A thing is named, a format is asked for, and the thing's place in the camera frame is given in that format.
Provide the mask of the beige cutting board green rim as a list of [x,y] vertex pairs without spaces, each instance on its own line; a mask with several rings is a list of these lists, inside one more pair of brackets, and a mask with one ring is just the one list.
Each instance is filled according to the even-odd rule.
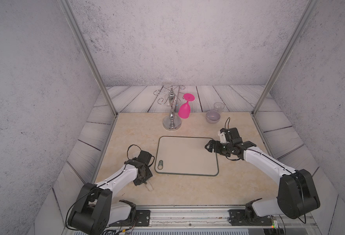
[[155,171],[159,174],[217,176],[217,154],[205,149],[211,140],[203,137],[160,137]]

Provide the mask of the white cleaver knife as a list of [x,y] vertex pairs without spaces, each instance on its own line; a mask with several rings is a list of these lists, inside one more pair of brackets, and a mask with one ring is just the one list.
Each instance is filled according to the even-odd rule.
[[146,188],[148,189],[148,191],[153,191],[153,186],[151,183],[145,182]]

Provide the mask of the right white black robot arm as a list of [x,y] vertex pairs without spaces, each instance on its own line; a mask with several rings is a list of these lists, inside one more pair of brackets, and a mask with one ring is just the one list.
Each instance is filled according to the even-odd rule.
[[205,149],[230,159],[246,161],[269,176],[278,186],[273,199],[256,199],[246,204],[238,221],[232,224],[261,226],[271,223],[272,215],[286,215],[290,219],[306,216],[321,206],[311,173],[296,170],[264,153],[256,144],[243,141],[236,128],[222,128],[218,141],[210,140]]

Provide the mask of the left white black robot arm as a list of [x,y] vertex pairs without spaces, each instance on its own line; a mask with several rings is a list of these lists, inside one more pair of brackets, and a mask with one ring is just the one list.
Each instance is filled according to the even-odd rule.
[[155,157],[141,150],[138,157],[128,159],[110,177],[97,184],[86,183],[75,203],[69,208],[65,226],[88,235],[101,235],[112,226],[134,227],[139,219],[136,205],[127,200],[113,203],[112,199],[129,183],[146,184],[152,177],[150,167]]

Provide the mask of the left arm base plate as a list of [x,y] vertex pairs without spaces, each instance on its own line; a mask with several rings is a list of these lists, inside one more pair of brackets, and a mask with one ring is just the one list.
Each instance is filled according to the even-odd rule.
[[150,210],[136,210],[126,220],[109,224],[108,227],[148,227],[150,225]]

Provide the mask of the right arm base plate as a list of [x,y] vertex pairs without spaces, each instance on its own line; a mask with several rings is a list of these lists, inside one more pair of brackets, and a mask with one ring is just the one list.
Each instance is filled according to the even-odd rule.
[[232,226],[272,226],[270,216],[259,217],[249,209],[229,210],[229,223]]

